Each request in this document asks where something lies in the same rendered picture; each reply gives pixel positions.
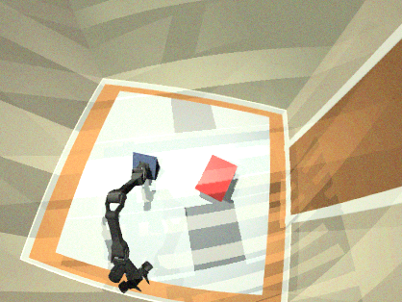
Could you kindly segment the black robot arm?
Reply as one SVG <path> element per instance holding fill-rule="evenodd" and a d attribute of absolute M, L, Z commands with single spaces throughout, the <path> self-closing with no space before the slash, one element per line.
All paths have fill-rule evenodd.
<path fill-rule="evenodd" d="M 108 277 L 114 283 L 119 283 L 125 271 L 132 265 L 132 262 L 129 259 L 130 249 L 128 243 L 122 237 L 122 231 L 118 219 L 119 213 L 125 207 L 128 192 L 134 189 L 135 186 L 141 187 L 144 184 L 148 176 L 148 170 L 149 164 L 139 162 L 139 165 L 137 165 L 136 168 L 132 168 L 130 176 L 131 180 L 127 181 L 118 189 L 108 191 L 108 195 L 105 199 L 105 217 L 108 221 L 113 242 L 113 245 L 111 246 L 111 263 L 114 265 Z M 111 211 L 111 203 L 119 204 L 114 211 Z M 115 259 L 114 257 L 118 257 L 118 259 Z M 129 274 L 126 273 L 126 278 L 130 283 L 132 282 L 134 285 L 138 286 L 139 282 L 143 280 L 142 276 L 144 272 L 141 268 L 138 268 L 137 270 L 131 269 L 131 271 L 132 272 Z"/>

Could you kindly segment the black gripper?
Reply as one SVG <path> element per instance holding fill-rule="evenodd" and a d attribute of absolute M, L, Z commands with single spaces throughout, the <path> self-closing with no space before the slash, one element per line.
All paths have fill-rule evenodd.
<path fill-rule="evenodd" d="M 141 270 L 144 272 L 143 278 L 148 283 L 148 285 L 150 285 L 147 274 L 149 273 L 148 271 L 153 269 L 153 266 L 151 265 L 151 263 L 149 263 L 147 261 L 144 262 L 144 264 L 142 264 L 141 266 L 142 266 Z M 132 272 L 131 269 L 137 270 L 137 267 L 132 263 L 131 267 L 125 271 L 125 274 L 126 273 L 129 274 L 130 272 Z M 126 291 L 128 291 L 129 289 L 137 289 L 138 291 L 142 292 L 142 290 L 140 288 L 138 288 L 132 282 L 130 283 L 128 280 L 126 282 L 123 281 L 122 283 L 120 283 L 118 285 L 118 287 L 119 287 L 120 291 L 122 291 L 123 294 L 126 293 Z"/>

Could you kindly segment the red lid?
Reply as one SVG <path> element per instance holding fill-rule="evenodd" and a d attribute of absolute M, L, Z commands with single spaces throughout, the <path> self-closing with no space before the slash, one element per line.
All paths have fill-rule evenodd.
<path fill-rule="evenodd" d="M 236 165 L 212 155 L 195 189 L 221 202 L 236 170 Z"/>

